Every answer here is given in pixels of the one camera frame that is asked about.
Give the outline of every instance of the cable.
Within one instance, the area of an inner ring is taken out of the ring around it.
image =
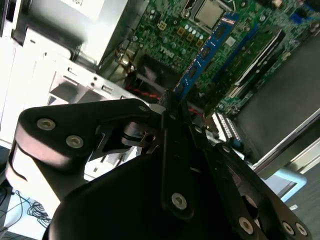
[[[5,191],[5,194],[4,194],[4,197],[2,198],[1,202],[0,202],[0,206],[4,203],[5,199],[7,198],[8,196],[8,190],[2,186],[2,188],[4,189]]]
[[[39,224],[41,224],[44,228],[47,228],[51,223],[51,219],[49,218],[48,214],[46,213],[44,207],[41,203],[35,201],[27,210],[27,214],[29,216],[33,216],[37,218]]]
[[[13,208],[11,208],[11,209],[8,210],[6,213],[4,213],[2,216],[0,216],[0,219],[1,219],[4,215],[6,215],[8,212],[10,212],[12,209],[16,208],[16,207],[19,206],[19,205],[21,205],[21,215],[20,215],[20,217],[19,217],[19,219],[18,219],[17,221],[15,221],[15,222],[14,222],[13,224],[11,224],[10,226],[6,226],[5,228],[3,228],[3,229],[0,231],[0,233],[2,233],[3,231],[11,228],[13,225],[15,225],[17,222],[19,222],[20,219],[21,219],[22,216],[23,216],[23,213],[24,213],[23,203],[25,203],[26,201],[22,202],[22,199],[23,199],[23,198],[20,196],[19,191],[15,191],[15,193],[19,196],[20,204],[15,205]]]

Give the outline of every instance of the metal screw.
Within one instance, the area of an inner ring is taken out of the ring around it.
[[[171,196],[173,205],[180,210],[185,210],[187,208],[187,200],[180,193],[175,192]]]
[[[227,153],[230,153],[230,149],[227,146],[222,146],[223,150]]]
[[[202,134],[202,129],[198,126],[195,126],[194,129],[198,132]]]
[[[239,224],[241,228],[249,235],[252,235],[254,233],[254,227],[251,225],[248,219],[245,217],[240,217],[239,218]]]
[[[84,140],[77,135],[70,135],[65,140],[66,144],[73,149],[80,149],[84,146]]]
[[[300,223],[296,223],[296,228],[299,230],[299,232],[303,235],[303,236],[307,236],[308,233],[305,230],[305,228],[300,224]]]
[[[36,125],[38,128],[45,130],[45,131],[50,131],[56,127],[56,124],[54,121],[48,118],[41,118],[36,122]]]
[[[176,117],[173,116],[172,114],[169,114],[170,118],[172,118],[173,120],[176,120]]]
[[[144,112],[147,111],[147,109],[146,109],[144,106],[139,106],[139,108],[140,108],[142,111],[144,111]]]
[[[295,231],[292,229],[292,227],[287,223],[287,222],[283,222],[283,227],[284,229],[291,235],[295,235]]]

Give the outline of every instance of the white table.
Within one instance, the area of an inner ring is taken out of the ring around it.
[[[22,193],[20,194],[23,198],[28,199],[27,196],[24,196]],[[29,199],[28,200],[31,204],[34,202],[34,200]],[[8,210],[13,208],[14,206],[18,205],[11,211],[9,211],[5,216],[5,222],[4,227],[9,227],[8,231],[11,233],[15,233],[21,236],[25,236],[28,238],[36,239],[36,240],[42,240],[43,235],[45,233],[45,228],[37,221],[36,217],[29,216],[27,214],[27,211],[30,207],[29,203],[24,202],[22,199],[22,207],[23,207],[23,213],[21,219],[11,226],[13,223],[15,223],[21,216],[21,204],[20,204],[20,197],[17,194],[14,194],[10,198]]]

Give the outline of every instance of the red wire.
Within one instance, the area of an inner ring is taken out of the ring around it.
[[[146,92],[146,91],[141,91],[140,89],[134,88],[134,87],[132,87],[132,86],[128,86],[128,87],[126,88],[126,90],[128,90],[128,91],[131,90],[132,92],[139,93],[139,94],[141,94],[142,96],[148,96],[149,98],[152,98],[152,99],[158,99],[158,100],[160,99],[160,97],[159,97],[158,95],[156,95],[156,94],[149,93],[149,92]],[[195,114],[201,116],[202,118],[204,118],[204,114],[203,114],[203,113],[200,113],[200,112],[194,110],[194,109],[191,108],[191,107],[190,107],[188,110],[189,110],[189,112],[195,113]]]

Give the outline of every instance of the capacitor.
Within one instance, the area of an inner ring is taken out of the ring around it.
[[[262,14],[262,15],[259,17],[259,21],[260,21],[260,22],[263,22],[264,20],[266,20],[266,18],[267,18],[266,15],[263,15],[263,14]]]
[[[171,43],[171,48],[175,49],[177,47],[177,44],[175,42]]]

